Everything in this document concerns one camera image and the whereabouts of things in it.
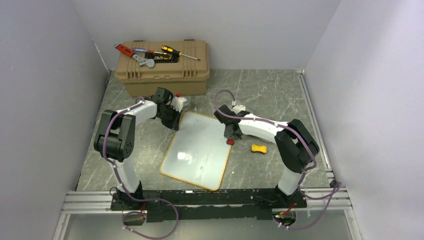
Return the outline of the red handled adjustable wrench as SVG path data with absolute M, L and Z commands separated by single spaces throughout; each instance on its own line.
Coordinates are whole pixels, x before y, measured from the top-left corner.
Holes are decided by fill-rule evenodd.
M 154 68 L 155 67 L 155 61 L 150 58 L 143 58 L 136 54 L 132 49 L 126 47 L 125 45 L 121 43 L 115 43 L 114 48 L 120 51 L 122 54 L 130 57 L 131 59 L 134 59 L 138 62 L 140 67 L 147 66 L 148 68 Z

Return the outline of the blue red small screwdriver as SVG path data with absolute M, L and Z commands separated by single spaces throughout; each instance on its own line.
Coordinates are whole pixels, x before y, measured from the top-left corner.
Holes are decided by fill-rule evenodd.
M 153 54 L 156 56 L 168 56 L 168 54 L 165 52 L 158 52 L 158 51 L 153 51 L 153 50 L 145 49 L 145 48 L 134 47 L 132 48 L 132 50 L 135 53 Z

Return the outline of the yellow bone shaped eraser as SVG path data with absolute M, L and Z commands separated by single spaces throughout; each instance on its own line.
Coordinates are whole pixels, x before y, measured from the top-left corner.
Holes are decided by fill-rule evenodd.
M 268 148 L 267 148 L 266 145 L 252 144 L 251 147 L 250 147 L 250 151 L 252 153 L 266 154 L 268 152 Z

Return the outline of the aluminium extrusion rail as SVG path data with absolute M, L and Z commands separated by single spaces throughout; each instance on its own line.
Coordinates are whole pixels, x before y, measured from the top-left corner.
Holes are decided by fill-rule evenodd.
M 304 188 L 302 189 L 307 195 L 318 198 L 331 193 L 332 188 Z M 296 211 L 321 211 L 324 209 L 328 198 L 326 199 L 303 199 L 306 201 L 306 207 L 298 207 L 300 204 L 297 203 L 295 207 L 291 209 Z M 113 197 L 108 191 L 69 191 L 61 207 L 62 214 L 121 214 L 128 213 L 135 210 L 125 209 L 112 209 Z M 238 204 L 214 204 L 206 205 L 218 208 L 227 206 L 231 207 L 242 207 L 241 203 Z M 348 191 L 345 187 L 340 188 L 336 192 L 329 205 L 326 208 L 327 211 L 331 210 L 342 210 L 350 211 L 353 210 L 353 205 L 349 197 Z

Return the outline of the red bone shaped eraser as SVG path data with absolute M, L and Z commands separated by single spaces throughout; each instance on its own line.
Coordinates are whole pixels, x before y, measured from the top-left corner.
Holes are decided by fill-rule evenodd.
M 235 140 L 234 139 L 227 139 L 226 144 L 233 146 L 235 144 Z

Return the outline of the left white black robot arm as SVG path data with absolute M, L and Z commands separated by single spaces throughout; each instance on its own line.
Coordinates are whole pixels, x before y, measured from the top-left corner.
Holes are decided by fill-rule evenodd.
M 188 99 L 159 87 L 150 97 L 139 96 L 131 106 L 120 110 L 105 110 L 93 143 L 117 180 L 117 192 L 131 210 L 144 203 L 142 183 L 136 175 L 131 155 L 135 148 L 136 127 L 147 120 L 159 119 L 166 128 L 178 131 L 183 108 Z

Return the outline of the tan plastic toolbox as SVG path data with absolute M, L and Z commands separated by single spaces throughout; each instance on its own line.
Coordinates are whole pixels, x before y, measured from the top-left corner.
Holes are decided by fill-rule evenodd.
M 136 53 L 142 58 L 153 59 L 154 68 L 139 66 L 139 63 L 119 51 L 119 59 L 115 68 L 115 77 L 123 84 L 131 97 L 147 97 L 153 95 L 158 87 L 166 88 L 172 93 L 182 95 L 205 95 L 207 81 L 210 77 L 209 46 L 204 40 L 179 41 L 127 41 L 122 45 L 132 48 L 143 48 L 163 52 L 168 56 L 157 56 L 147 53 Z M 169 46 L 183 54 L 200 59 L 194 60 L 185 56 L 173 55 L 161 50 L 161 46 Z

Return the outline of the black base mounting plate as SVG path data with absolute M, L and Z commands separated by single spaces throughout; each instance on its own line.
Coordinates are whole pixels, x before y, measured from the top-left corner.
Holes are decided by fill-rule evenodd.
M 289 198 L 274 188 L 211 190 L 144 190 L 134 201 L 122 191 L 112 194 L 112 211 L 146 211 L 149 223 L 170 220 L 241 219 L 272 220 L 272 215 L 289 208 L 306 208 L 300 193 Z

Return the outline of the yellow framed whiteboard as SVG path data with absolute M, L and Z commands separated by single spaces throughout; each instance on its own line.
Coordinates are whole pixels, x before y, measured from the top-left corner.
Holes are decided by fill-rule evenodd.
M 160 166 L 162 175 L 207 190 L 220 188 L 232 146 L 216 118 L 187 111 Z

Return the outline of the yellow black screwdriver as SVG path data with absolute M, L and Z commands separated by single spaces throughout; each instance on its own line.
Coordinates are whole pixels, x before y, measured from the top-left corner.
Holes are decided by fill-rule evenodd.
M 170 46 L 167 46 L 167 45 L 162 45 L 161 50 L 166 52 L 166 53 L 172 54 L 172 55 L 184 56 L 184 57 L 196 60 L 196 61 L 200 61 L 200 59 L 197 58 L 197 57 L 186 55 L 186 54 L 182 53 L 181 51 L 178 51 L 178 50 L 176 50 L 176 49 L 174 49 Z

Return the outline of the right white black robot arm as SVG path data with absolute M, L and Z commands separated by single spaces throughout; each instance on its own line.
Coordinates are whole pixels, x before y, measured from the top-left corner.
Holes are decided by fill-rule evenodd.
M 273 121 L 258 117 L 248 111 L 233 111 L 222 105 L 214 116 L 225 125 L 224 137 L 239 140 L 242 136 L 253 136 L 276 145 L 283 173 L 275 187 L 276 203 L 287 208 L 295 201 L 295 194 L 303 180 L 303 174 L 320 152 L 320 147 L 299 119 L 289 122 Z

